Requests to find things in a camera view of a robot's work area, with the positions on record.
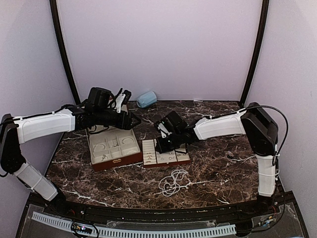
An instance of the black frame pole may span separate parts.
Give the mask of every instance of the black frame pole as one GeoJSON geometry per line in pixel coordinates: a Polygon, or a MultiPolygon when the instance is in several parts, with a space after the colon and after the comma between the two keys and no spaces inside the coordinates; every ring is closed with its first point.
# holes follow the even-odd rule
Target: black frame pole
{"type": "Polygon", "coordinates": [[[263,40],[263,35],[264,35],[264,29],[265,29],[266,18],[268,13],[268,5],[269,5],[269,0],[263,0],[257,39],[254,46],[254,51],[253,51],[253,55],[251,59],[251,64],[250,64],[247,80],[244,85],[244,89],[239,101],[240,107],[244,107],[244,104],[246,103],[246,100],[251,88],[252,80],[254,77],[254,73],[256,71],[256,67],[257,67],[257,63],[258,63],[258,59],[260,55],[260,50],[261,50],[261,45],[262,45],[262,40],[263,40]]]}
{"type": "Polygon", "coordinates": [[[63,40],[63,34],[61,32],[56,0],[50,0],[50,5],[51,5],[51,12],[52,12],[53,24],[54,24],[57,43],[58,43],[59,53],[61,56],[61,60],[63,61],[64,70],[66,73],[68,84],[69,84],[75,103],[80,104],[79,95],[77,92],[73,75],[71,73],[70,64],[69,64],[67,53],[66,53],[66,48],[65,48],[65,44],[63,40]]]}

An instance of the black cable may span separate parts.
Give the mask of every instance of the black cable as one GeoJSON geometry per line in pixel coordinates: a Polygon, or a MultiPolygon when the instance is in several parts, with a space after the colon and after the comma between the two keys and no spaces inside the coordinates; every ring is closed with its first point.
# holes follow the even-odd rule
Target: black cable
{"type": "Polygon", "coordinates": [[[244,111],[247,111],[247,110],[250,110],[250,109],[256,109],[256,108],[269,108],[269,109],[273,109],[273,110],[277,111],[278,113],[280,113],[280,114],[283,116],[283,118],[284,118],[284,120],[285,120],[285,123],[286,123],[286,131],[285,131],[284,138],[283,138],[283,140],[282,140],[282,143],[281,143],[281,145],[280,145],[278,151],[276,152],[276,154],[275,154],[275,156],[274,156],[274,158],[273,158],[273,160],[272,160],[272,165],[275,166],[276,163],[277,163],[277,160],[278,160],[276,157],[279,156],[279,154],[280,154],[280,152],[281,152],[281,149],[282,149],[282,147],[283,147],[283,145],[284,145],[284,143],[285,143],[286,137],[287,137],[287,135],[288,135],[288,128],[289,128],[288,120],[287,120],[287,118],[286,118],[286,115],[285,115],[282,111],[280,111],[279,109],[277,109],[277,108],[275,108],[275,107],[272,107],[272,106],[265,106],[265,105],[263,105],[263,106],[261,106],[261,105],[259,105],[259,106],[252,106],[252,107],[244,108],[244,109],[240,110],[239,112],[244,112],[244,111]]]}
{"type": "Polygon", "coordinates": [[[47,115],[51,115],[51,114],[55,114],[60,112],[61,110],[67,108],[68,106],[72,106],[71,104],[66,104],[63,105],[60,109],[54,111],[54,112],[49,112],[49,113],[41,113],[41,114],[35,114],[35,115],[31,115],[31,116],[25,116],[25,117],[20,117],[20,118],[12,118],[11,120],[5,120],[4,122],[0,123],[0,126],[4,125],[4,124],[8,124],[17,120],[24,120],[24,119],[30,119],[30,118],[36,118],[36,117],[41,117],[41,116],[47,116],[47,115]]]}
{"type": "Polygon", "coordinates": [[[96,233],[97,233],[97,236],[96,238],[99,238],[99,231],[97,229],[97,227],[92,223],[92,222],[89,222],[89,221],[85,221],[84,219],[80,219],[80,218],[77,218],[77,217],[70,217],[70,216],[66,216],[66,215],[63,215],[61,213],[59,213],[58,211],[56,211],[54,208],[52,208],[49,204],[46,204],[51,210],[53,210],[55,213],[57,213],[58,215],[60,215],[61,217],[64,217],[64,218],[68,218],[68,219],[77,219],[78,221],[82,221],[84,222],[85,224],[88,224],[90,226],[92,226],[93,228],[95,228],[96,230],[96,233]]]}
{"type": "Polygon", "coordinates": [[[269,108],[269,109],[273,109],[273,110],[277,111],[278,113],[280,113],[280,114],[283,116],[283,118],[284,118],[284,120],[285,120],[285,123],[286,123],[286,131],[285,131],[284,138],[283,138],[283,140],[282,140],[282,143],[281,143],[281,145],[280,145],[278,151],[275,153],[275,155],[274,155],[274,157],[273,157],[273,160],[272,160],[272,165],[275,166],[276,163],[277,163],[277,161],[278,161],[278,158],[277,158],[277,157],[279,156],[279,154],[280,154],[280,152],[281,152],[281,149],[282,149],[282,147],[283,147],[283,145],[284,145],[284,143],[285,143],[286,137],[287,137],[287,135],[288,135],[288,128],[289,128],[288,120],[287,120],[285,114],[284,114],[282,111],[280,111],[279,109],[277,109],[277,108],[275,108],[275,107],[272,107],[272,106],[259,105],[259,106],[246,107],[246,108],[243,108],[243,109],[241,109],[241,110],[238,110],[238,111],[232,112],[232,113],[227,113],[227,114],[218,115],[218,116],[212,117],[211,119],[217,119],[217,118],[221,118],[221,117],[225,117],[225,116],[229,116],[229,115],[234,115],[234,114],[236,114],[236,113],[241,113],[241,112],[244,112],[244,111],[247,111],[247,110],[251,110],[251,109],[256,109],[256,108],[269,108]]]}
{"type": "Polygon", "coordinates": [[[117,95],[115,96],[115,98],[117,99],[119,97],[119,95],[122,93],[123,88],[120,88],[119,92],[117,93],[117,95]]]}
{"type": "Polygon", "coordinates": [[[117,101],[116,101],[116,98],[114,96],[113,93],[110,92],[110,95],[112,97],[112,101],[108,104],[108,107],[110,108],[115,108],[117,106],[117,101]]]}
{"type": "MultiPolygon", "coordinates": [[[[93,228],[96,230],[96,233],[97,233],[97,238],[98,238],[98,237],[99,237],[99,231],[98,231],[97,227],[96,227],[94,224],[90,224],[90,225],[91,225],[91,226],[93,226],[93,228]]],[[[78,237],[78,238],[82,238],[82,237],[90,237],[90,235],[89,235],[89,236],[86,236],[86,235],[81,235],[81,234],[77,233],[77,231],[76,231],[76,230],[73,230],[73,232],[75,232],[76,237],[78,237]]]]}
{"type": "Polygon", "coordinates": [[[96,125],[94,125],[94,130],[92,130],[92,131],[88,131],[88,133],[90,134],[90,133],[92,133],[92,132],[95,132],[96,130],[97,130],[97,126],[96,125]]]}
{"type": "Polygon", "coordinates": [[[176,153],[180,153],[180,154],[188,154],[188,144],[185,143],[185,152],[183,152],[183,151],[177,151],[177,150],[175,150],[175,152],[176,152],[176,153]]]}
{"type": "Polygon", "coordinates": [[[1,174],[0,174],[0,177],[1,177],[1,178],[5,178],[8,174],[9,174],[8,172],[6,172],[5,175],[1,175],[1,174]]]}
{"type": "Polygon", "coordinates": [[[109,126],[108,126],[107,128],[105,128],[105,129],[102,129],[102,130],[99,130],[99,131],[94,130],[94,131],[92,131],[92,132],[89,132],[89,134],[90,134],[90,135],[96,135],[96,134],[99,134],[99,133],[101,133],[101,132],[104,132],[104,131],[106,131],[106,130],[108,130],[108,129],[109,129],[109,126]]]}

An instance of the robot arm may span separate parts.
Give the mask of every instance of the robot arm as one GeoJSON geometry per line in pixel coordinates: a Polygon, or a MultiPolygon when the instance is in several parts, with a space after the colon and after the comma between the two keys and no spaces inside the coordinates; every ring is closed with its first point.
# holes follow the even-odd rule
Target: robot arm
{"type": "Polygon", "coordinates": [[[2,169],[17,176],[45,200],[58,203],[64,199],[62,192],[22,156],[20,144],[42,136],[95,125],[130,130],[141,123],[133,113],[121,111],[121,106],[130,97],[131,93],[127,90],[114,96],[109,90],[92,88],[88,99],[80,106],[65,105],[55,112],[28,117],[13,118],[10,114],[3,116],[0,124],[2,169]]]}
{"type": "MultiPolygon", "coordinates": [[[[251,103],[249,107],[259,106],[251,103]]],[[[172,151],[181,144],[191,144],[208,138],[233,134],[246,134],[259,167],[259,195],[271,197],[275,191],[278,127],[262,108],[241,109],[219,116],[205,117],[188,125],[176,112],[169,113],[156,123],[161,132],[156,150],[172,151]]]]}

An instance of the cable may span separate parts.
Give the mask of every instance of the cable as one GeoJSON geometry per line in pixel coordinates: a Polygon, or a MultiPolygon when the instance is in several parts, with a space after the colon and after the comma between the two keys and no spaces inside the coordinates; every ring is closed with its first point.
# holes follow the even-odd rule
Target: cable
{"type": "Polygon", "coordinates": [[[286,197],[285,197],[285,192],[283,192],[283,196],[284,196],[284,204],[283,204],[283,212],[282,212],[282,215],[275,221],[275,223],[268,227],[267,229],[264,229],[264,230],[258,230],[258,231],[253,231],[254,228],[257,228],[258,226],[253,226],[252,228],[248,229],[248,230],[237,230],[236,232],[238,233],[247,233],[247,232],[250,232],[250,233],[259,233],[259,232],[265,232],[271,228],[273,228],[274,226],[276,226],[276,224],[282,219],[284,213],[285,213],[285,206],[286,206],[286,197]]]}
{"type": "Polygon", "coordinates": [[[60,109],[54,111],[54,112],[50,112],[50,113],[41,113],[41,114],[35,114],[35,115],[31,115],[31,116],[26,116],[26,117],[20,117],[20,118],[14,118],[11,117],[11,120],[5,120],[4,122],[0,123],[0,126],[4,125],[4,124],[9,124],[11,122],[17,121],[17,120],[24,120],[24,119],[29,119],[29,118],[36,118],[36,117],[41,117],[41,116],[47,116],[47,115],[51,115],[51,114],[55,114],[60,112],[61,110],[72,106],[72,104],[65,104],[63,105],[60,109]]]}
{"type": "Polygon", "coordinates": [[[85,99],[82,103],[78,104],[79,107],[82,107],[88,102],[88,99],[85,99]]]}
{"type": "Polygon", "coordinates": [[[104,131],[106,131],[106,130],[108,130],[108,129],[109,129],[109,126],[108,126],[107,128],[105,128],[105,129],[102,129],[102,130],[99,130],[99,131],[94,130],[94,131],[92,131],[92,132],[89,132],[89,134],[90,134],[90,135],[96,135],[96,134],[99,134],[99,133],[101,133],[101,132],[104,132],[104,131]]]}
{"type": "MultiPolygon", "coordinates": [[[[97,238],[99,237],[99,231],[98,231],[98,229],[97,229],[97,227],[94,225],[94,224],[90,224],[90,225],[92,225],[93,226],[93,228],[96,230],[96,233],[97,233],[97,238]]],[[[77,233],[77,231],[76,230],[73,230],[73,232],[76,234],[75,236],[76,237],[78,237],[78,238],[82,238],[82,237],[90,237],[90,235],[89,236],[86,236],[86,235],[81,235],[81,234],[78,234],[77,233]]]]}
{"type": "MultiPolygon", "coordinates": [[[[281,145],[280,145],[278,151],[275,153],[275,155],[274,155],[274,157],[273,157],[273,160],[272,160],[272,165],[273,165],[273,166],[278,165],[278,156],[280,155],[281,149],[283,148],[283,145],[284,145],[284,143],[285,143],[285,141],[286,141],[286,138],[287,138],[287,135],[288,135],[288,130],[289,130],[288,120],[287,120],[285,114],[284,114],[282,111],[280,111],[279,109],[277,109],[277,108],[275,108],[275,107],[272,107],[272,106],[259,105],[259,106],[246,107],[246,108],[244,108],[244,109],[238,110],[237,112],[233,112],[233,113],[218,115],[218,116],[212,117],[212,119],[216,119],[216,118],[220,118],[220,117],[224,117],[224,116],[229,116],[229,115],[233,115],[233,114],[236,114],[236,113],[241,113],[241,112],[244,112],[244,111],[247,111],[247,110],[251,110],[251,109],[256,109],[256,108],[268,108],[268,109],[275,110],[275,111],[277,111],[278,113],[280,113],[280,114],[283,116],[284,120],[285,120],[285,123],[286,123],[285,135],[284,135],[284,138],[283,138],[283,140],[282,140],[282,143],[281,143],[281,145]]],[[[269,228],[267,228],[267,229],[265,229],[265,230],[253,231],[254,228],[257,228],[257,227],[258,227],[258,225],[256,225],[256,226],[252,227],[251,229],[244,230],[244,231],[239,231],[239,230],[237,230],[237,232],[239,232],[239,233],[247,233],[247,232],[250,232],[250,233],[258,233],[258,232],[267,231],[267,230],[271,229],[272,227],[274,227],[274,226],[282,219],[282,217],[283,217],[283,215],[284,215],[284,212],[285,212],[285,205],[286,205],[285,192],[283,193],[283,196],[284,196],[284,205],[283,205],[282,215],[279,217],[279,219],[277,219],[277,220],[275,221],[275,223],[274,223],[271,227],[269,227],[269,228]]]]}
{"type": "Polygon", "coordinates": [[[0,177],[1,177],[1,178],[5,178],[8,174],[9,174],[8,172],[6,172],[5,175],[1,175],[1,174],[0,174],[0,177]]]}
{"type": "Polygon", "coordinates": [[[110,95],[112,97],[112,101],[108,104],[108,107],[110,108],[115,108],[117,106],[117,101],[116,101],[116,97],[114,96],[113,93],[110,92],[110,95]]]}
{"type": "Polygon", "coordinates": [[[271,208],[273,208],[273,210],[274,210],[274,216],[276,215],[276,208],[272,205],[272,206],[270,206],[271,208]]]}
{"type": "Polygon", "coordinates": [[[276,163],[277,163],[277,161],[278,161],[278,158],[277,158],[277,157],[279,156],[279,154],[280,154],[280,152],[281,152],[281,149],[282,149],[282,147],[283,147],[283,145],[284,145],[284,143],[285,143],[286,137],[287,137],[287,135],[288,135],[288,128],[289,128],[288,120],[287,120],[287,118],[286,118],[286,115],[285,115],[282,111],[280,111],[279,109],[277,109],[277,108],[275,108],[275,107],[272,107],[272,106],[261,106],[261,105],[260,105],[260,106],[247,107],[247,108],[244,108],[244,109],[240,110],[240,112],[244,112],[244,111],[247,111],[247,110],[250,110],[250,109],[256,109],[256,108],[269,108],[269,109],[273,109],[273,110],[277,111],[278,113],[280,113],[280,114],[283,116],[283,118],[284,118],[284,120],[285,120],[285,123],[286,123],[286,131],[285,131],[284,138],[283,138],[283,140],[282,140],[282,143],[281,143],[281,145],[280,145],[278,151],[275,153],[275,156],[274,156],[274,158],[273,158],[273,160],[272,160],[272,165],[275,166],[276,163]]]}
{"type": "Polygon", "coordinates": [[[80,219],[80,218],[77,218],[77,217],[70,217],[70,216],[63,215],[63,214],[59,213],[58,211],[56,211],[54,208],[52,208],[49,204],[46,204],[46,205],[47,205],[51,210],[53,210],[55,213],[59,214],[61,217],[68,218],[68,219],[71,219],[71,220],[74,219],[74,218],[76,218],[78,221],[82,221],[82,222],[84,222],[84,223],[86,223],[86,224],[89,224],[90,226],[92,226],[93,228],[95,228],[95,231],[96,231],[96,233],[97,233],[96,238],[99,238],[99,231],[98,231],[97,227],[96,227],[92,222],[85,221],[84,219],[80,219]]]}
{"type": "Polygon", "coordinates": [[[119,97],[119,95],[122,93],[123,88],[120,88],[119,92],[117,93],[117,95],[114,97],[115,99],[117,99],[119,97]]]}
{"type": "Polygon", "coordinates": [[[180,153],[180,154],[188,154],[188,144],[185,143],[185,152],[183,152],[183,151],[177,151],[177,150],[175,150],[175,152],[176,152],[176,153],[180,153]]]}
{"type": "Polygon", "coordinates": [[[285,131],[285,135],[284,135],[284,138],[282,140],[282,143],[278,149],[278,151],[275,153],[274,157],[273,157],[273,160],[272,160],[272,165],[275,166],[277,163],[278,163],[278,156],[281,152],[281,149],[285,143],[285,140],[286,140],[286,137],[288,135],[288,128],[289,128],[289,124],[288,124],[288,120],[285,116],[285,114],[280,111],[279,109],[275,108],[275,107],[272,107],[272,106],[265,106],[265,105],[259,105],[259,106],[252,106],[252,107],[246,107],[246,108],[243,108],[241,110],[238,110],[236,112],[232,112],[232,113],[227,113],[227,114],[222,114],[222,115],[218,115],[218,116],[215,116],[215,117],[212,117],[211,119],[217,119],[217,118],[221,118],[221,117],[225,117],[225,116],[229,116],[229,115],[233,115],[233,114],[236,114],[236,113],[241,113],[241,112],[244,112],[244,111],[247,111],[247,110],[250,110],[250,109],[256,109],[256,108],[269,108],[269,109],[273,109],[275,111],[277,111],[278,113],[280,113],[284,120],[285,120],[285,123],[286,123],[286,131],[285,131]]]}

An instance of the white wall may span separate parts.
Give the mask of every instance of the white wall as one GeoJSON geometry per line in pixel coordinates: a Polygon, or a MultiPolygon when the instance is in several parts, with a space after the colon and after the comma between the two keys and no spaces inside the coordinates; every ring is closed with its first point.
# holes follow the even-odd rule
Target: white wall
{"type": "Polygon", "coordinates": [[[261,0],[63,0],[64,39],[81,100],[92,86],[161,100],[239,100],[261,0]]]}
{"type": "MultiPolygon", "coordinates": [[[[285,112],[289,137],[281,178],[293,190],[311,237],[317,237],[317,1],[271,1],[248,102],[285,112]]],[[[283,119],[277,118],[279,124],[283,119]]]]}
{"type": "MultiPolygon", "coordinates": [[[[72,102],[49,1],[0,1],[0,116],[49,112],[72,102]]],[[[59,138],[30,141],[22,153],[44,173],[59,138]]],[[[28,194],[15,177],[0,178],[1,237],[15,237],[28,194]]]]}

